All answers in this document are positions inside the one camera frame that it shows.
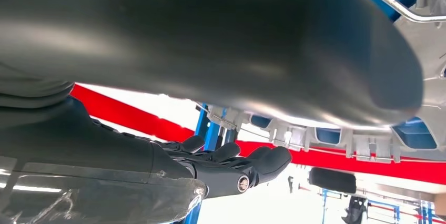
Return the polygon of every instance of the metal bolt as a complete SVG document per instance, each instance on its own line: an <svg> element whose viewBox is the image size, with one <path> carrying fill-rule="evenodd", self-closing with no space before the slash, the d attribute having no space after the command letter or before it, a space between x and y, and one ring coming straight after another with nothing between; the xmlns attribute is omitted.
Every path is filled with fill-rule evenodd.
<svg viewBox="0 0 446 224"><path fill-rule="evenodd" d="M245 192L248 190L249 179L247 176L243 175L238 179L238 191Z"/></svg>

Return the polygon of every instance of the clear plastic wrap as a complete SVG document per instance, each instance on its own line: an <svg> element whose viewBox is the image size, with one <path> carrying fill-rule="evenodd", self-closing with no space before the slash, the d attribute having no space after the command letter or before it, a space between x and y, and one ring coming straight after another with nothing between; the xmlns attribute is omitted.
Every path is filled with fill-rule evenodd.
<svg viewBox="0 0 446 224"><path fill-rule="evenodd" d="M0 158L0 224L138 224L183 219L206 194L196 179Z"/></svg>

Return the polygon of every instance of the black wheel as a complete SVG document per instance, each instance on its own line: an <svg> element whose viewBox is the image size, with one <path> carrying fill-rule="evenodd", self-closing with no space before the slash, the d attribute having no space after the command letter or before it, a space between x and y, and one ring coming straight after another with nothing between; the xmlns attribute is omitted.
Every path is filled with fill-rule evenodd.
<svg viewBox="0 0 446 224"><path fill-rule="evenodd" d="M311 185L325 189L345 192L347 194L356 193L356 177L353 174L322 168L312 168L308 181Z"/></svg>

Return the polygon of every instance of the blue scaffolding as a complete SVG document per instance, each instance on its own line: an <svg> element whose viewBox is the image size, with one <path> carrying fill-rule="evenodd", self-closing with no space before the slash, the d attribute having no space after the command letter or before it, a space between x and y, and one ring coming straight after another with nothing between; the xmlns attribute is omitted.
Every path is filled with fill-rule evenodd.
<svg viewBox="0 0 446 224"><path fill-rule="evenodd" d="M206 104L203 104L198 118L195 135L202 136L205 139L204 150L216 150L221 145L222 130L220 126L211 122L207 117ZM196 206L190 214L181 222L181 224L197 224L201 205Z"/></svg>

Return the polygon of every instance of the robotic hand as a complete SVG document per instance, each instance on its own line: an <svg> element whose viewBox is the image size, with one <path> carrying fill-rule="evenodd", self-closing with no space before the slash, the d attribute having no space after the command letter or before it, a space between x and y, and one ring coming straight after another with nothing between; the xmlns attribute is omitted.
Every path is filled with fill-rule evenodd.
<svg viewBox="0 0 446 224"><path fill-rule="evenodd" d="M260 148L248 157L237 157L240 149L234 143L216 151L199 151L204 145L199 136L179 143L120 134L97 120L92 122L82 103L73 98L57 109L0 108L0 119L5 122L0 125L9 125L0 128L0 156L194 178L206 184L209 198L242 194L274 179L291 162L289 151L282 147Z"/></svg>
<svg viewBox="0 0 446 224"><path fill-rule="evenodd" d="M233 142L216 151L199 151L205 145L200 136L189 137L182 143L137 138L158 144L173 160L184 165L194 178L203 181L209 189L208 198L242 194L250 187L276 178L291 162L290 152L283 147L261 147L248 157L237 157L240 148Z"/></svg>

